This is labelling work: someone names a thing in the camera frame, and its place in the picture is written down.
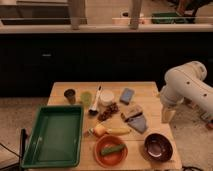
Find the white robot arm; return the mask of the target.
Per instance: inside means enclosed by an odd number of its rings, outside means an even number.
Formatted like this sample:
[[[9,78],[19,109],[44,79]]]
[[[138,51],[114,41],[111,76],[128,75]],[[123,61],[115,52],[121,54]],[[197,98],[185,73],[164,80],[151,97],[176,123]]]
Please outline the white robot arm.
[[[176,113],[175,107],[189,99],[213,119],[213,87],[203,80],[207,76],[204,64],[191,61],[169,69],[164,76],[165,85],[159,98],[162,103],[162,122],[169,123]]]

